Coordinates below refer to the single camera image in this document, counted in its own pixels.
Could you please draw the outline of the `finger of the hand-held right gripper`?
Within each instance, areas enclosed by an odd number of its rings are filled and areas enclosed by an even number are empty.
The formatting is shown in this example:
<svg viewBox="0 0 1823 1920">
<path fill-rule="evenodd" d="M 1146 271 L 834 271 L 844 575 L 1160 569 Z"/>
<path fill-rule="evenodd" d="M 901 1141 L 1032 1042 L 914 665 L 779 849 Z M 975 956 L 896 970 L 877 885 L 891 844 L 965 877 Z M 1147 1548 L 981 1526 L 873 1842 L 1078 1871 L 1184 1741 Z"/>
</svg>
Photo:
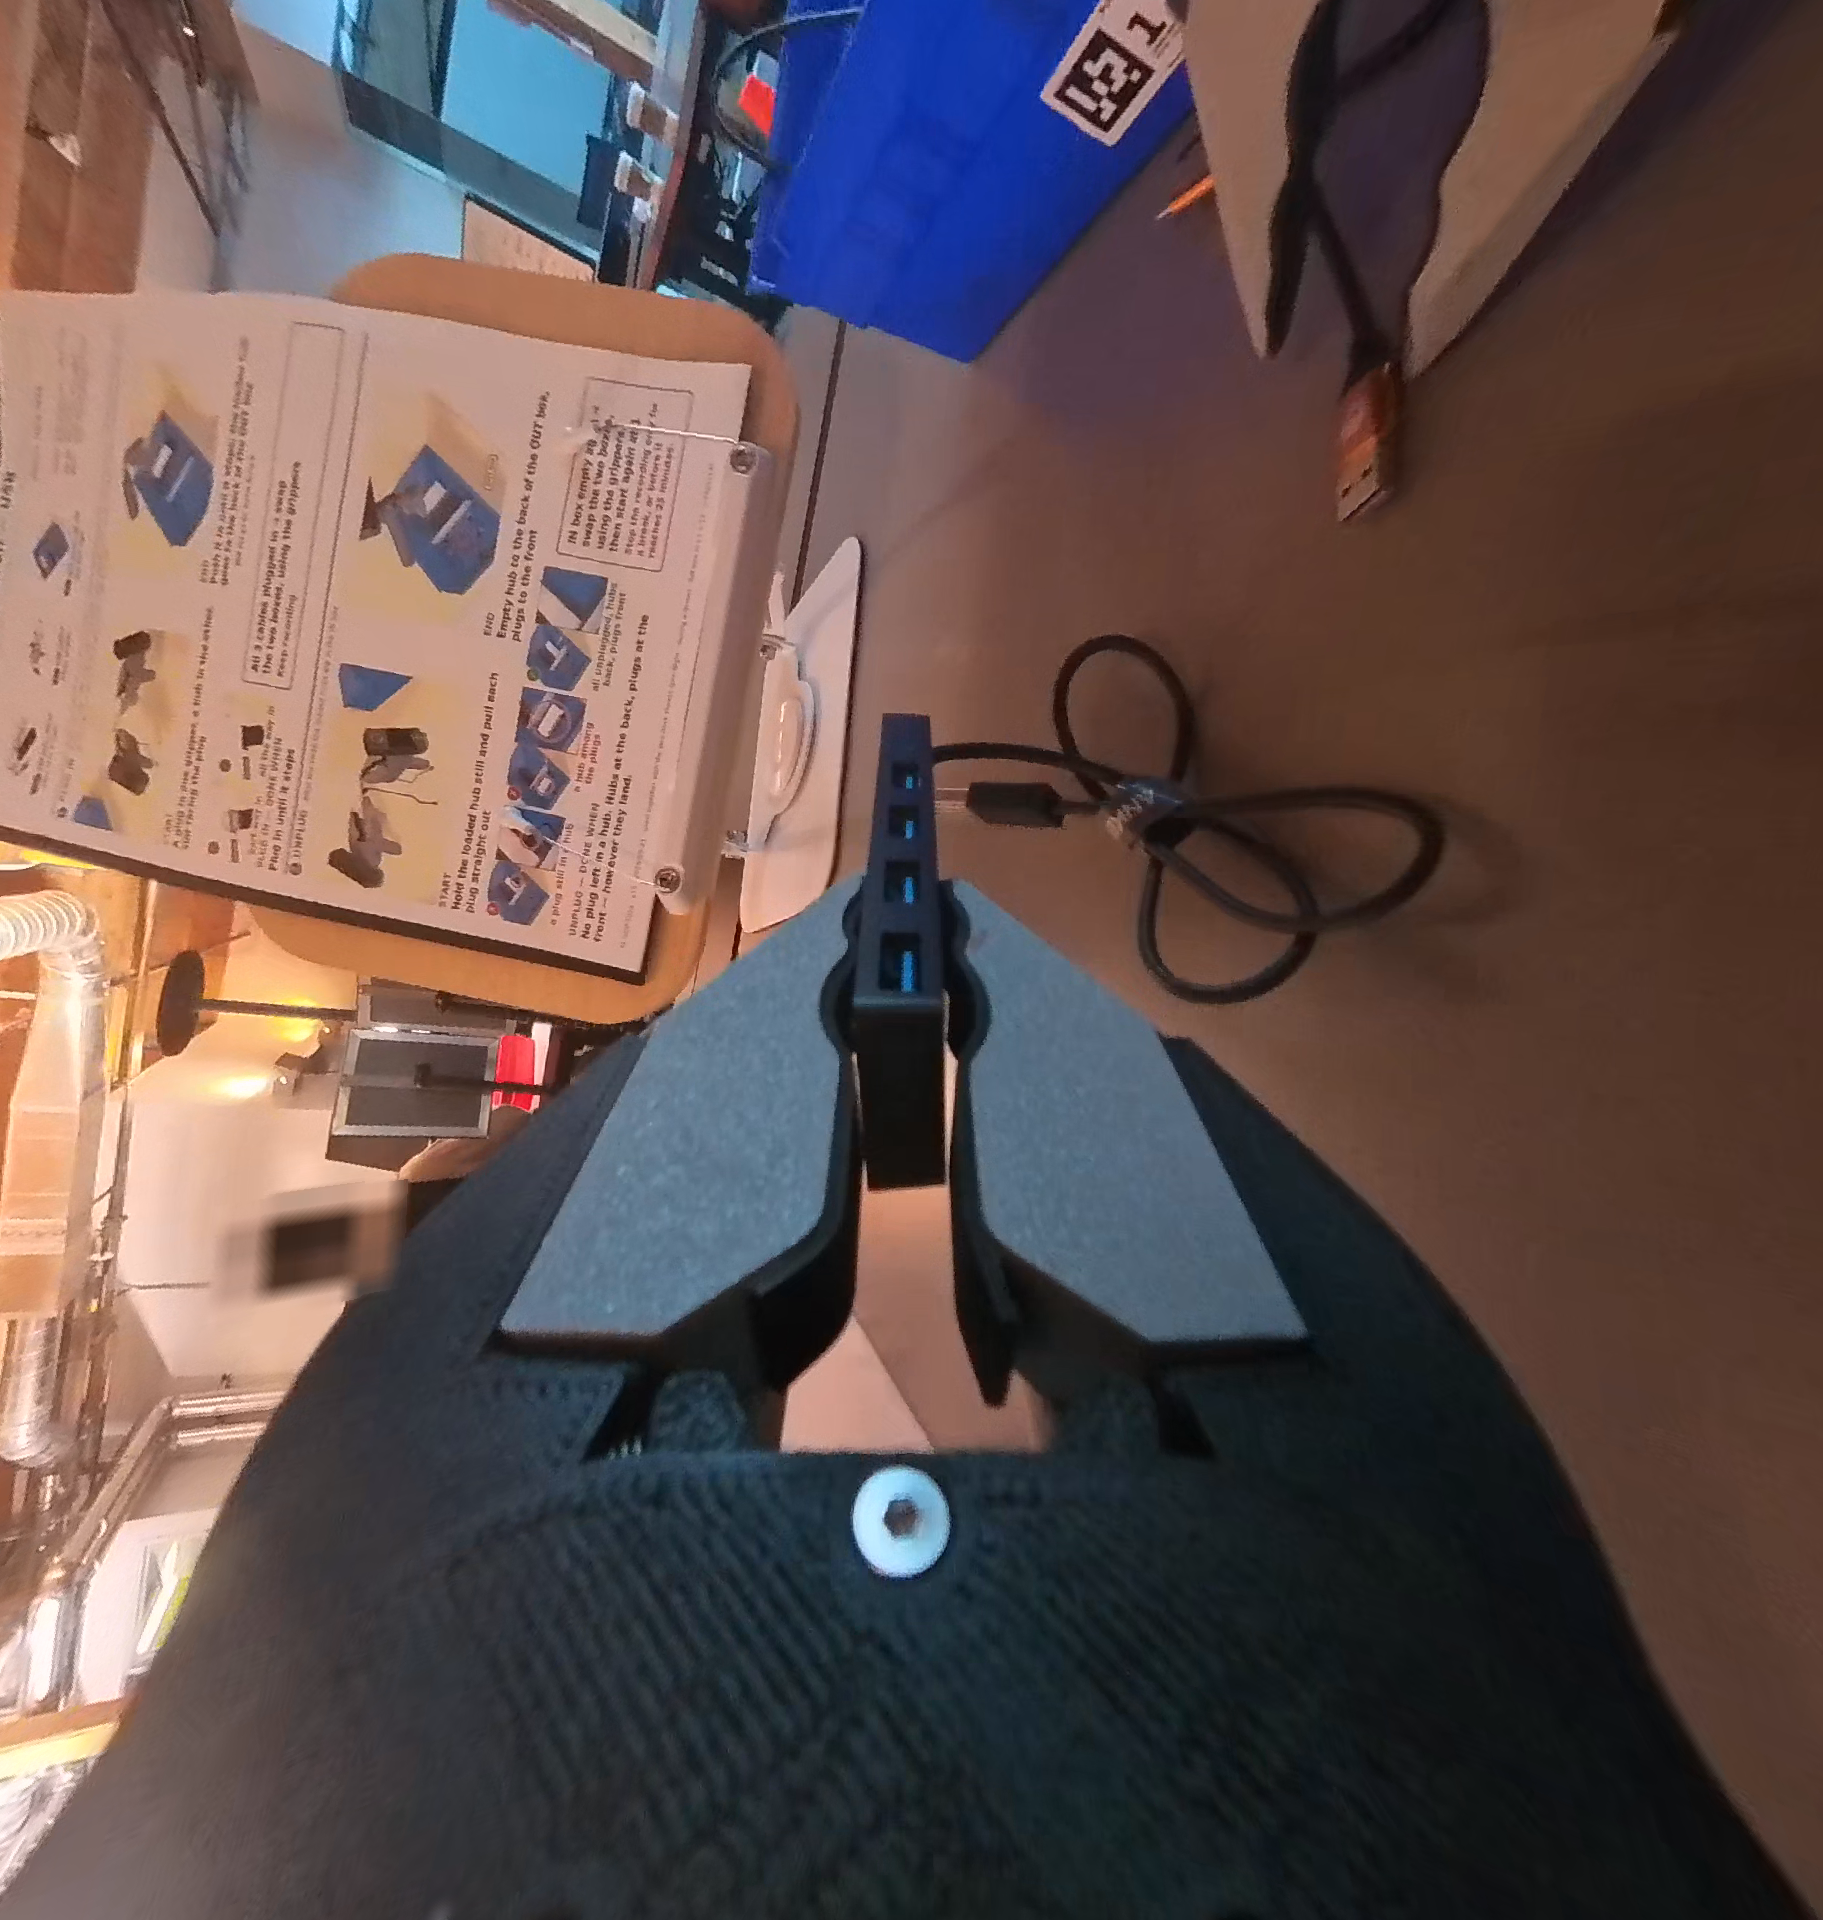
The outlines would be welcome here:
<svg viewBox="0 0 1823 1920">
<path fill-rule="evenodd" d="M 1291 335 L 1311 266 L 1323 266 L 1352 358 L 1390 358 L 1384 326 L 1320 181 L 1320 152 L 1359 89 L 1391 5 L 1193 3 L 1188 81 L 1216 218 L 1248 332 L 1263 358 Z"/>
<path fill-rule="evenodd" d="M 1400 367 L 1429 370 L 1502 292 L 1683 34 L 1669 3 L 1493 3 L 1462 134 L 1419 181 Z"/>
</svg>

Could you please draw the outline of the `grey framed monitor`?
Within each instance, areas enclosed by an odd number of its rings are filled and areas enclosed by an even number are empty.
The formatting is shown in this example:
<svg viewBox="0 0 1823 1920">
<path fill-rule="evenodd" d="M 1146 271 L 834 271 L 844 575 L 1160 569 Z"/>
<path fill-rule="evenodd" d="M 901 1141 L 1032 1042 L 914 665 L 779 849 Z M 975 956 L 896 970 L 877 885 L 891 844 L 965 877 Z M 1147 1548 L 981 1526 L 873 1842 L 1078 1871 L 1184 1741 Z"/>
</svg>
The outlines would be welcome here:
<svg viewBox="0 0 1823 1920">
<path fill-rule="evenodd" d="M 515 1021 L 487 1004 L 367 981 L 341 1051 L 326 1162 L 402 1170 L 439 1144 L 482 1144 Z"/>
</svg>

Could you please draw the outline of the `black floor lamp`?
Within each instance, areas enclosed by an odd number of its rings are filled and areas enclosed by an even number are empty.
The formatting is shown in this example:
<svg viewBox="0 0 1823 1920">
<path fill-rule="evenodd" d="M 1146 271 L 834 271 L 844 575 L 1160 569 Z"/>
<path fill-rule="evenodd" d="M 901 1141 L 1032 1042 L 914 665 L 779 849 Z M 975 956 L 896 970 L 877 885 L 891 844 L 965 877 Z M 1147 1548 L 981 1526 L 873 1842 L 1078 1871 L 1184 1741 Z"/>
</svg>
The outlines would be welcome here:
<svg viewBox="0 0 1823 1920">
<path fill-rule="evenodd" d="M 362 1012 L 359 1007 L 219 996 L 208 989 L 203 949 L 180 948 L 164 970 L 150 1043 L 161 1059 L 178 1059 L 219 1019 L 354 1026 Z"/>
</svg>

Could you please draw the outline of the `instruction sheet on wooden stand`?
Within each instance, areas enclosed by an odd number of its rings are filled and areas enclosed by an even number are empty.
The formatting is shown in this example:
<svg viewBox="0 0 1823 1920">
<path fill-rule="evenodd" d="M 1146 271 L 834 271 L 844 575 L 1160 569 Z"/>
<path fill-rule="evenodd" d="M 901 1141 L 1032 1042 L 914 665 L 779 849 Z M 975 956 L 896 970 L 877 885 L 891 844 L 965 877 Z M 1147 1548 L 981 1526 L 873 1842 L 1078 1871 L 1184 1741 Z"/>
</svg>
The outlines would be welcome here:
<svg viewBox="0 0 1823 1920">
<path fill-rule="evenodd" d="M 779 518 L 793 485 L 800 442 L 800 396 L 779 345 L 750 317 L 715 302 L 675 301 L 628 287 L 499 269 L 434 254 L 387 254 L 354 266 L 330 298 L 357 309 L 402 312 L 463 326 L 499 326 L 513 345 L 567 344 L 669 364 L 737 367 L 750 370 L 744 430 L 775 464 L 775 505 L 750 536 L 750 553 L 772 580 Z M 643 981 L 577 974 L 565 966 L 487 956 L 363 929 L 293 909 L 250 909 L 250 923 L 279 956 L 285 979 L 304 966 L 343 979 L 388 979 L 473 1002 L 501 1004 L 552 1021 L 612 1026 L 657 1017 L 674 1002 L 732 966 L 740 948 L 740 880 L 726 857 L 702 864 L 707 901 L 684 916 L 656 916 L 650 966 Z"/>
</svg>

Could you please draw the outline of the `printed instruction sheet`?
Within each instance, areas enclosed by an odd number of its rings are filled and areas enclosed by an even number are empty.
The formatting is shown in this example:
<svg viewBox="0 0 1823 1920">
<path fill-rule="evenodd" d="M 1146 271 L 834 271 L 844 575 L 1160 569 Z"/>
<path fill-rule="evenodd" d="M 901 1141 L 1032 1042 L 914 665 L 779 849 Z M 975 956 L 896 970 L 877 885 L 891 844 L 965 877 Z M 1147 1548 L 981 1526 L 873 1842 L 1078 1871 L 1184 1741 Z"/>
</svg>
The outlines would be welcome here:
<svg viewBox="0 0 1823 1920">
<path fill-rule="evenodd" d="M 641 984 L 702 900 L 754 369 L 0 298 L 0 839 Z"/>
</svg>

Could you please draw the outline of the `blue plastic bin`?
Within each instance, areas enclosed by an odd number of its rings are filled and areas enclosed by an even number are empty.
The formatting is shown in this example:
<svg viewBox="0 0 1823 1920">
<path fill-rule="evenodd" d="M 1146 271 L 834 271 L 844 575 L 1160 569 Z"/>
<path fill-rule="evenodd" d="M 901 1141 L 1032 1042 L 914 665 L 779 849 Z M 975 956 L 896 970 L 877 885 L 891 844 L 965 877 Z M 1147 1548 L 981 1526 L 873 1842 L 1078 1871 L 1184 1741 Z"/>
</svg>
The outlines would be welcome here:
<svg viewBox="0 0 1823 1920">
<path fill-rule="evenodd" d="M 981 358 L 1191 115 L 1184 5 L 787 5 L 756 292 Z"/>
</svg>

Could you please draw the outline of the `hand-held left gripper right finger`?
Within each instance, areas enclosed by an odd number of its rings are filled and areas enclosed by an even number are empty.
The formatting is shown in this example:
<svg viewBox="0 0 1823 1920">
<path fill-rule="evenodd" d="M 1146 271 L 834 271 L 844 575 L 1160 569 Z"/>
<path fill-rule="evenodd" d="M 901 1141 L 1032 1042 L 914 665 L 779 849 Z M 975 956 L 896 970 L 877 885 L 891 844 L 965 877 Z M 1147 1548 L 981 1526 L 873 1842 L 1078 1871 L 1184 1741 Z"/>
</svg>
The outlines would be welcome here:
<svg viewBox="0 0 1823 1920">
<path fill-rule="evenodd" d="M 1300 1349 L 1163 1033 L 975 886 L 947 897 L 952 1299 L 981 1396 Z"/>
</svg>

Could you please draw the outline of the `silver ventilation duct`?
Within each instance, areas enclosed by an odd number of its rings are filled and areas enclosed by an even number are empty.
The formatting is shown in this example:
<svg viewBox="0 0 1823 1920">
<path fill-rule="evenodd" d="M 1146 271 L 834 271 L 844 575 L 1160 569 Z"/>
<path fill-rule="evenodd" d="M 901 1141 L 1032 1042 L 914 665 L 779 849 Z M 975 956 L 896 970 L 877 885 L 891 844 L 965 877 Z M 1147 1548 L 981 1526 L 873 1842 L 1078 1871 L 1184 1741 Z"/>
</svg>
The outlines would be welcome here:
<svg viewBox="0 0 1823 1920">
<path fill-rule="evenodd" d="M 0 1165 L 0 1461 L 59 1464 L 62 1360 L 95 1249 L 109 966 L 95 906 L 59 889 L 0 900 L 0 962 L 38 966 Z"/>
</svg>

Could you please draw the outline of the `black four-port usb hub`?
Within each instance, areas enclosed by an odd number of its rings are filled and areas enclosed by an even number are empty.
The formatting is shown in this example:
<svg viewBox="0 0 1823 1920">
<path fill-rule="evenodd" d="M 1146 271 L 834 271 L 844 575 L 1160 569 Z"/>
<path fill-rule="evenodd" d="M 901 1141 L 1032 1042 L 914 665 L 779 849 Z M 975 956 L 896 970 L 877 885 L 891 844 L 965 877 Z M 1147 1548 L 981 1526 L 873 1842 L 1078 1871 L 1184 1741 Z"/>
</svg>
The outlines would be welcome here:
<svg viewBox="0 0 1823 1920">
<path fill-rule="evenodd" d="M 1121 659 L 1169 703 L 1160 772 L 1131 772 L 1080 748 L 1071 692 Z M 867 1182 L 880 1191 L 947 1182 L 947 1008 L 965 994 L 952 958 L 958 914 L 939 871 L 937 815 L 962 810 L 994 829 L 1059 831 L 1102 824 L 1140 862 L 1136 948 L 1140 970 L 1178 1004 L 1238 1007 L 1278 994 L 1338 933 L 1390 920 L 1417 900 L 1447 852 L 1447 824 L 1423 802 L 1367 786 L 1311 786 L 1207 798 L 1191 786 L 1196 709 L 1182 676 L 1146 640 L 1098 636 L 1059 665 L 1048 748 L 981 739 L 935 745 L 921 713 L 881 722 L 867 868 L 849 909 L 852 984 L 844 1037 L 859 1084 Z M 1376 891 L 1323 900 L 1309 866 L 1263 831 L 1282 815 L 1359 815 L 1409 834 L 1405 866 Z M 1160 944 L 1163 889 L 1175 881 L 1219 916 L 1279 941 L 1278 956 L 1232 981 L 1178 974 Z"/>
</svg>

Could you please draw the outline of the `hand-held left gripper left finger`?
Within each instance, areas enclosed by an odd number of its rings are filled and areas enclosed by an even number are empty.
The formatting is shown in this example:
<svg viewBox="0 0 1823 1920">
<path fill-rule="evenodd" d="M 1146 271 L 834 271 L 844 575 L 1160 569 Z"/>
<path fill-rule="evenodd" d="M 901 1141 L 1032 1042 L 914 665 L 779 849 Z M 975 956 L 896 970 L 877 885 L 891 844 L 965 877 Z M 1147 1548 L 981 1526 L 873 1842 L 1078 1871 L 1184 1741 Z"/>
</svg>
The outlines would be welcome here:
<svg viewBox="0 0 1823 1920">
<path fill-rule="evenodd" d="M 859 881 L 636 1047 L 499 1339 L 783 1396 L 857 1285 L 859 1098 L 835 1028 Z"/>
</svg>

